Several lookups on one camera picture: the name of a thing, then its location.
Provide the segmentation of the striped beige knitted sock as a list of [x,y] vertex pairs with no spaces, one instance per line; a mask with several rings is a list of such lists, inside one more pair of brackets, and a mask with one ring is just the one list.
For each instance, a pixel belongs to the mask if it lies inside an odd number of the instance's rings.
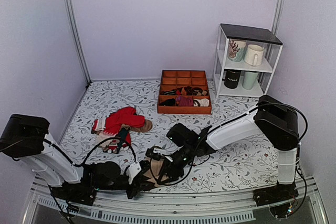
[[156,160],[153,159],[152,162],[151,162],[151,168],[152,168],[153,176],[152,176],[150,170],[148,170],[147,172],[144,173],[144,176],[147,177],[146,180],[154,183],[155,188],[163,187],[163,185],[157,184],[156,180],[154,179],[154,178],[156,178],[156,179],[159,178],[159,173],[160,173],[161,167],[163,165],[163,162],[164,162],[163,158],[160,158],[159,161],[156,161]]

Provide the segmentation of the orange wooden divider box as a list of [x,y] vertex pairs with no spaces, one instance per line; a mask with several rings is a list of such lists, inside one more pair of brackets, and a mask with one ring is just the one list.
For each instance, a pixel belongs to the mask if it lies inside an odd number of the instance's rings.
[[211,114],[205,71],[163,70],[157,100],[159,114]]

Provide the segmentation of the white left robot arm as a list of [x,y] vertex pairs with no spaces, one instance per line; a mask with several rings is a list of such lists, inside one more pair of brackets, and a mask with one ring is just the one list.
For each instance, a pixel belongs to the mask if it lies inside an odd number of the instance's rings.
[[92,205],[100,190],[125,190],[129,199],[155,188],[146,175],[149,161],[132,163],[123,173],[111,161],[76,164],[54,141],[49,122],[41,117],[12,114],[1,135],[1,152],[23,161],[50,186],[52,196]]

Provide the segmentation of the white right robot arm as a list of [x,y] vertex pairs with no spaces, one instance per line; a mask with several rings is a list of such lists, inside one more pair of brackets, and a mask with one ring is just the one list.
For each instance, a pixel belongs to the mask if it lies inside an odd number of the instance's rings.
[[271,190],[276,201],[284,200],[291,194],[295,181],[296,162],[302,135],[298,133],[298,116],[303,115],[297,108],[263,95],[258,103],[240,116],[216,127],[208,126],[200,134],[178,123],[167,133],[167,138],[179,147],[172,154],[161,154],[160,149],[149,149],[150,160],[162,159],[159,173],[153,174],[159,185],[172,186],[187,178],[184,168],[192,165],[196,157],[215,153],[223,147],[250,136],[263,134],[278,153],[278,185]]

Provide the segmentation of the black striped socks in box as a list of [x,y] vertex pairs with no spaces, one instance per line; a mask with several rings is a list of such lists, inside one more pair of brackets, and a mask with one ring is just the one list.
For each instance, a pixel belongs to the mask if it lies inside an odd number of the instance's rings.
[[160,106],[175,106],[176,89],[163,91],[160,95]]

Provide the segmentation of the purple socks in box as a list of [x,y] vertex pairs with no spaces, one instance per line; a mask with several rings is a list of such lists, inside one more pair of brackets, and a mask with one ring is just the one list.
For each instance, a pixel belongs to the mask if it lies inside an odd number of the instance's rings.
[[177,106],[194,106],[194,101],[192,97],[181,95],[176,98],[176,105]]

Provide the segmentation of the dark brown socks in box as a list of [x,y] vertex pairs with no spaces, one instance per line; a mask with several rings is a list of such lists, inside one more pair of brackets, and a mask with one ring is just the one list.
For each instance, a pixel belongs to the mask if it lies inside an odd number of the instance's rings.
[[208,95],[208,91],[206,89],[202,89],[199,87],[181,87],[176,89],[177,95],[193,95],[193,96],[206,96]]

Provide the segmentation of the white brown socks in box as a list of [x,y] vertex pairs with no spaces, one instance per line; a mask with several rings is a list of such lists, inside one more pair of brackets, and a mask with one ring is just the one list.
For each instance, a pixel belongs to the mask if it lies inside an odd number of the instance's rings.
[[209,106],[209,104],[210,104],[210,100],[207,98],[193,100],[193,105],[197,107],[207,107]]

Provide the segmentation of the brown sock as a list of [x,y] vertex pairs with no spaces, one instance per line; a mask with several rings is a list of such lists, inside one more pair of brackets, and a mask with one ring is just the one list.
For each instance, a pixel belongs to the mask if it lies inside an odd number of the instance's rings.
[[122,124],[121,127],[123,129],[129,130],[131,132],[145,133],[145,132],[148,132],[148,131],[152,130],[153,124],[150,120],[145,120],[144,125],[141,126],[141,127],[134,127],[134,126],[129,126],[129,125],[125,125],[125,124]]

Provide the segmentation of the red sock pile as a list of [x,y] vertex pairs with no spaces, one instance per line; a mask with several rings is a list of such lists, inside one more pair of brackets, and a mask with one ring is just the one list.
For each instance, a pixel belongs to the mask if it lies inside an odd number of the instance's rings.
[[91,133],[97,136],[96,143],[109,137],[116,137],[121,129],[131,130],[145,125],[145,117],[137,115],[133,107],[121,108],[108,117],[95,119]]

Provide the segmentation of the floral patterned table cloth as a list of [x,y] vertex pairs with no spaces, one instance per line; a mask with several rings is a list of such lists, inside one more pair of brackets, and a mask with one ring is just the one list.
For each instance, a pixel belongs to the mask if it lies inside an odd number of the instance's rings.
[[[152,146],[170,153],[177,150],[166,134],[176,123],[200,132],[206,126],[217,126],[252,107],[257,99],[216,96],[214,85],[208,82],[212,102],[210,115],[159,114],[158,80],[108,81],[93,83],[85,94],[61,147],[76,163],[113,161],[125,169],[134,160],[142,160]],[[147,133],[131,133],[132,150],[119,154],[105,153],[96,148],[91,129],[95,119],[106,117],[126,106],[134,107],[153,124]],[[175,186],[159,187],[155,193],[210,193],[271,186],[277,182],[277,151],[263,136],[256,135],[225,146],[214,154],[196,158],[194,168],[187,167],[188,177]]]

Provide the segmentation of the black tumbler cup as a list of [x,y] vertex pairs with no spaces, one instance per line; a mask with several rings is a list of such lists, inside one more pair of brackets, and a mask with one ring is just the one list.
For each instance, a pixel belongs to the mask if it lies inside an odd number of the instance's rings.
[[239,78],[241,71],[240,70],[226,70],[225,78],[224,78],[224,86],[229,89],[235,89],[238,86]]

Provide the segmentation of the pale green tumbler cup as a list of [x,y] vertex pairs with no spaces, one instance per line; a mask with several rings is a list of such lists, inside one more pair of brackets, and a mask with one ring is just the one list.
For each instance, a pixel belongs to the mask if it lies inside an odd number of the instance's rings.
[[251,90],[257,81],[259,72],[245,71],[242,87],[246,90]]

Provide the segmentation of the floral patterned mug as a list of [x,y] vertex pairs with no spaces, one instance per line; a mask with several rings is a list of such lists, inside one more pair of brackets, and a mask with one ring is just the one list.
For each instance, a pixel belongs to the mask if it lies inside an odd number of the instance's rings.
[[245,55],[246,41],[244,40],[229,40],[228,58],[233,62],[240,62]]

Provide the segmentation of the white shelf black top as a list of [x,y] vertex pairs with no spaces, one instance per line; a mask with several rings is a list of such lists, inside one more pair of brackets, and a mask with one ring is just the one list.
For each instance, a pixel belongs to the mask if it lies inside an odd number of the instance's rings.
[[267,29],[220,24],[213,70],[216,96],[266,94],[282,48],[283,43]]

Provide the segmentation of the white ceramic mug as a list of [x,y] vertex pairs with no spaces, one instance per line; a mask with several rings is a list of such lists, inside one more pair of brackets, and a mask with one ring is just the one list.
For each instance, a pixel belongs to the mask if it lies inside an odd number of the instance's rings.
[[250,44],[247,47],[244,62],[251,66],[260,66],[262,64],[263,56],[264,56],[264,47],[259,45]]

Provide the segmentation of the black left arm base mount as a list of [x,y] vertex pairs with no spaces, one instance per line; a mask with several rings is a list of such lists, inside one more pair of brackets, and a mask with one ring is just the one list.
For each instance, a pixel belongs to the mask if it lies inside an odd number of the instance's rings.
[[56,198],[87,206],[93,205],[97,194],[93,188],[81,186],[75,186],[74,188],[51,187],[51,192]]

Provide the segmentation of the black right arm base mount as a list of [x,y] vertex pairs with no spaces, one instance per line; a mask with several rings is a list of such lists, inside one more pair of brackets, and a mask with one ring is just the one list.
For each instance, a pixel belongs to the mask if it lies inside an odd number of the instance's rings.
[[294,199],[298,196],[299,193],[295,182],[288,185],[282,185],[277,182],[274,186],[253,191],[253,200],[257,206],[274,204],[284,200]]

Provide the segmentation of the left aluminium corner post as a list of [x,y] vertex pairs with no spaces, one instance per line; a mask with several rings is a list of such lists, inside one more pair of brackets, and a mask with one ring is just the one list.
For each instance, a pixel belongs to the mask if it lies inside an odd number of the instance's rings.
[[71,34],[72,34],[73,41],[74,41],[74,44],[75,44],[75,49],[76,49],[76,52],[77,52],[79,64],[80,64],[82,73],[84,75],[86,85],[88,86],[92,82],[92,80],[91,80],[91,77],[90,77],[88,65],[87,65],[87,62],[85,60],[82,44],[81,44],[81,41],[80,41],[80,36],[79,36],[79,31],[78,31],[78,27],[77,27],[77,23],[76,23],[76,17],[75,17],[73,3],[72,3],[72,0],[64,0],[64,2],[65,2],[65,8],[66,8],[67,16],[68,16],[68,19],[69,19],[70,30],[71,30]]

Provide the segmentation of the aluminium corner post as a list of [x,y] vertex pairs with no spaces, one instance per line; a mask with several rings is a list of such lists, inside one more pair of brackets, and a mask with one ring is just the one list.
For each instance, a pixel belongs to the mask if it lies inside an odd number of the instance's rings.
[[68,19],[69,19],[70,30],[71,30],[71,34],[72,34],[73,41],[74,41],[74,44],[75,44],[75,49],[76,49],[76,52],[77,52],[79,64],[80,64],[82,73],[84,75],[86,85],[88,86],[92,82],[92,80],[91,80],[91,77],[90,77],[88,65],[87,65],[87,62],[85,60],[82,44],[81,44],[81,41],[80,41],[80,36],[79,36],[79,31],[78,31],[78,27],[77,27],[77,23],[76,23],[76,17],[75,17],[73,3],[72,3],[72,0],[64,0],[64,2],[65,2],[65,8],[66,8],[67,16],[68,16]]
[[285,3],[285,0],[276,0],[275,13],[274,13],[274,17],[273,17],[273,21],[272,21],[272,27],[271,27],[271,32],[274,35],[277,34],[277,31],[278,31],[278,28],[279,28],[284,3]]

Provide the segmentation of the right aluminium corner post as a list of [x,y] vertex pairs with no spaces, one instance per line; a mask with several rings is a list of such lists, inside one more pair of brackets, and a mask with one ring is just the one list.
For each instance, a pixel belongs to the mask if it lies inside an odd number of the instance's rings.
[[273,17],[273,21],[272,21],[272,27],[271,27],[271,32],[274,35],[277,34],[277,31],[278,31],[278,28],[279,28],[284,3],[285,3],[285,0],[276,0],[275,13],[274,13],[274,17]]

